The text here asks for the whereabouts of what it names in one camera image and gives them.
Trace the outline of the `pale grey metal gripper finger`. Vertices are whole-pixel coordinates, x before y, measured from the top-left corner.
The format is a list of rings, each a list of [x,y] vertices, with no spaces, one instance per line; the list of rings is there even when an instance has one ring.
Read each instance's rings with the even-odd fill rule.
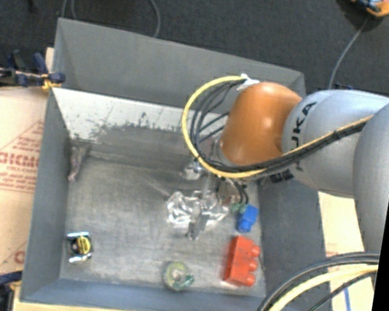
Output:
[[[200,236],[200,234],[202,232],[204,232],[205,227],[206,227],[207,222],[208,222],[208,217],[209,217],[208,210],[202,206],[201,211],[200,211],[199,220],[198,220],[198,225],[197,225],[196,238],[198,238]]]
[[[194,206],[192,209],[192,215],[188,225],[188,232],[186,233],[186,237],[188,237],[188,239],[190,240],[195,240],[195,238],[197,237],[196,233],[198,220],[200,218],[200,207],[200,204],[196,204],[196,206]]]

